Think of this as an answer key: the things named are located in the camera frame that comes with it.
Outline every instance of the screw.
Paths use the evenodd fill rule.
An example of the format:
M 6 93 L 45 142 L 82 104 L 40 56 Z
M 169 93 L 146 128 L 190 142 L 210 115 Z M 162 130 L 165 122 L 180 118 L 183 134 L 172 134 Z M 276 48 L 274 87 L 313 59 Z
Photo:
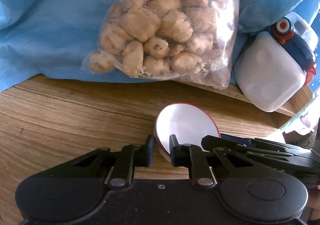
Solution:
M 110 184 L 115 187 L 124 186 L 125 180 L 123 180 L 122 178 L 113 178 L 111 179 Z
M 210 178 L 200 178 L 198 179 L 198 184 L 202 186 L 210 186 L 213 185 L 213 181 Z
M 165 189 L 166 186 L 165 186 L 164 184 L 158 184 L 158 188 L 159 188 L 159 189 Z

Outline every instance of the blue cloth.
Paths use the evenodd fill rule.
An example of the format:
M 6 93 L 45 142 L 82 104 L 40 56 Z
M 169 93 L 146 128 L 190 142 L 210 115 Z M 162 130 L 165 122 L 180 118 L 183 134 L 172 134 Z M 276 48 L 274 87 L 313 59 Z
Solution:
M 146 81 L 118 70 L 92 75 L 80 69 L 96 48 L 103 17 L 114 1 L 0 0 L 0 91 L 38 73 L 59 79 Z M 246 33 L 262 30 L 301 1 L 240 0 L 239 31 L 244 36 L 237 38 L 235 50 L 241 50 Z

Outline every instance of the clear plastic box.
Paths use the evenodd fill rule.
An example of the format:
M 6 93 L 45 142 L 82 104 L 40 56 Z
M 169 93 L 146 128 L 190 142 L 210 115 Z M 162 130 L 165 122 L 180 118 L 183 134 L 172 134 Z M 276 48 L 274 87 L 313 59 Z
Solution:
M 309 45 L 310 49 L 314 51 L 318 44 L 318 36 L 309 24 L 295 12 L 290 12 L 287 16 L 294 26 L 294 32 L 301 36 Z

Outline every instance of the plastic bag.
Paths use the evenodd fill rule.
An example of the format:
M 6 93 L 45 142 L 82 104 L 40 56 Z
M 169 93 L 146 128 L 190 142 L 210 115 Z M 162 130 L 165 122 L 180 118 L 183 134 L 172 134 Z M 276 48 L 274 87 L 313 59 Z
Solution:
M 238 13 L 239 0 L 118 0 L 83 69 L 226 88 Z

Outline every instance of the wood grain surface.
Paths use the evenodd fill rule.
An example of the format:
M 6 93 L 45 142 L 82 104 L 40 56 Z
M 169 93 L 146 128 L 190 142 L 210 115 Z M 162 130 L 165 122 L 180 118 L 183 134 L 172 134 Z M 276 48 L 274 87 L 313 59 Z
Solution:
M 250 100 L 243 94 L 240 88 L 237 85 L 230 84 L 228 88 L 224 90 L 219 90 L 207 85 L 197 84 L 197 83 L 186 83 L 198 88 L 202 88 L 208 91 L 213 91 L 215 93 L 223 94 L 225 96 L 229 96 L 232 98 L 236 98 L 238 100 L 242 100 L 244 102 L 251 103 Z M 292 98 L 290 98 L 286 103 L 284 103 L 280 108 L 276 111 L 282 113 L 284 115 L 294 117 L 307 103 L 312 99 L 312 91 L 309 86 L 303 86 L 299 91 L 297 91 Z
M 266 137 L 285 117 L 172 81 L 106 84 L 36 76 L 0 93 L 0 224 L 21 220 L 14 192 L 24 178 L 99 147 L 143 143 L 157 113 L 173 102 L 202 108 L 220 132 L 241 137 Z M 157 151 L 151 168 L 136 170 L 138 178 L 187 176 Z

